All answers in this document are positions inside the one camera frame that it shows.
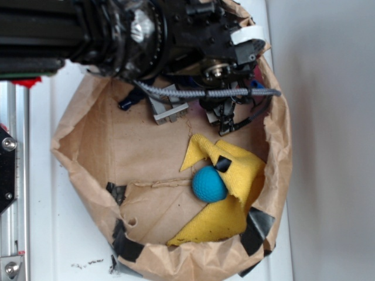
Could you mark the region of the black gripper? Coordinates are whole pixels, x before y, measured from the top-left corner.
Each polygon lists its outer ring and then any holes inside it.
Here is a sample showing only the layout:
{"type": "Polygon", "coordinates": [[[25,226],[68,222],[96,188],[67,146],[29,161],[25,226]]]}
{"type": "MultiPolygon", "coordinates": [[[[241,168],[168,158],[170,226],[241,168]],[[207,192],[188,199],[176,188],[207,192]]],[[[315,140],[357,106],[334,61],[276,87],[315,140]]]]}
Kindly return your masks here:
{"type": "MultiPolygon", "coordinates": [[[[260,26],[240,26],[223,1],[165,1],[168,20],[168,61],[163,73],[190,76],[202,87],[221,88],[254,73],[265,47],[260,26]]],[[[253,121],[234,122],[236,103],[231,98],[204,98],[200,106],[209,123],[225,136],[253,121]]]]}

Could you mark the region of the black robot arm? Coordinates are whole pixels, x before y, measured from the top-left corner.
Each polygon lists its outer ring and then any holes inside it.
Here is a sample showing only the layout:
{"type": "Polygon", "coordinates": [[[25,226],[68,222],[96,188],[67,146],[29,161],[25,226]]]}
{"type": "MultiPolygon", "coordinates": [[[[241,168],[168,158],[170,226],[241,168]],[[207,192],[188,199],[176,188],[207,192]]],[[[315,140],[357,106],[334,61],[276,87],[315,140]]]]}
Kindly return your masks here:
{"type": "Polygon", "coordinates": [[[237,104],[264,91],[247,86],[265,46],[224,1],[2,1],[1,79],[52,76],[66,60],[131,83],[120,103],[198,100],[226,135],[237,104]]]}

